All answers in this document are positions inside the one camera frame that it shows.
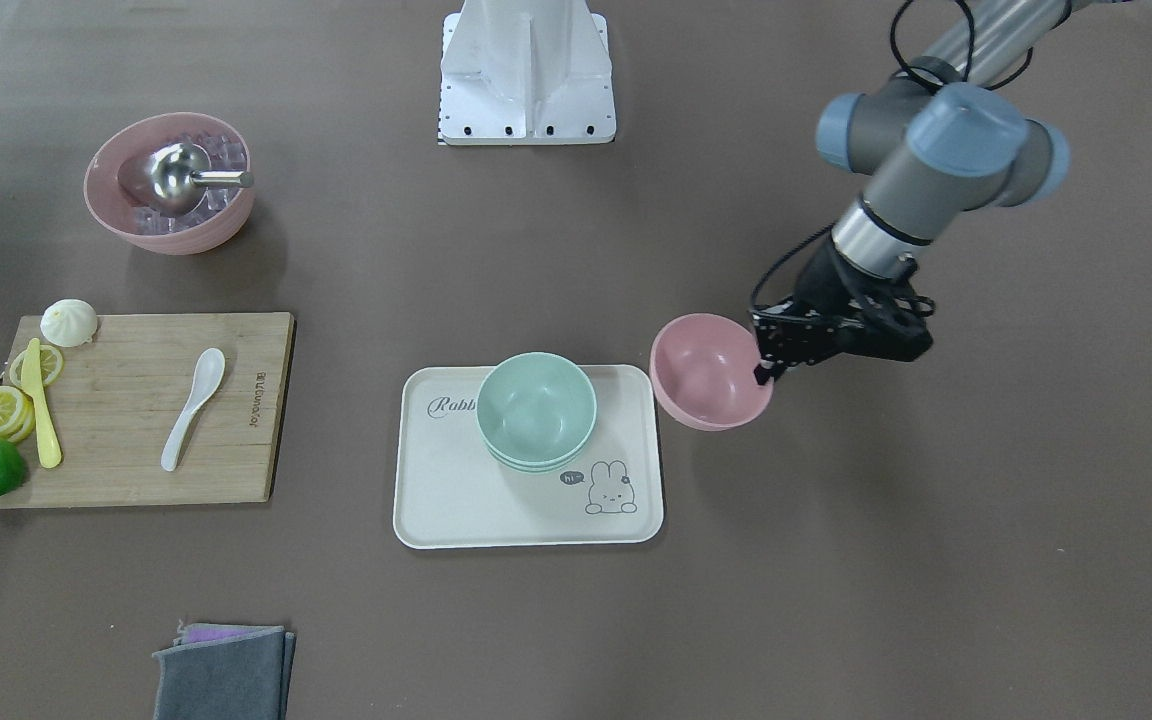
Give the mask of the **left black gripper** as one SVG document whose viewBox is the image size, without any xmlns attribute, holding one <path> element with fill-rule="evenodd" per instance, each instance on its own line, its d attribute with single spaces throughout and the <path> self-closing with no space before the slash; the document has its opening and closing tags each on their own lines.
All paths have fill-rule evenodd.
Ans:
<svg viewBox="0 0 1152 720">
<path fill-rule="evenodd" d="M 796 309 L 751 306 L 759 359 L 759 386 L 776 382 L 796 366 L 814 366 L 838 354 L 911 363 L 933 344 L 925 319 L 934 301 L 914 290 L 914 260 L 900 262 L 896 278 L 869 275 L 827 240 L 796 279 Z"/>
</svg>

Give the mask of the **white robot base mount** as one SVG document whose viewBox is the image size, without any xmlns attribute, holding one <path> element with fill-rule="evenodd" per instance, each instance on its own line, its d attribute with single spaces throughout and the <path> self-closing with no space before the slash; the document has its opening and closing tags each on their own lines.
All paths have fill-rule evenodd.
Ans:
<svg viewBox="0 0 1152 720">
<path fill-rule="evenodd" d="M 447 146 L 611 143 L 607 20 L 585 1 L 467 1 L 442 23 L 435 137 Z"/>
</svg>

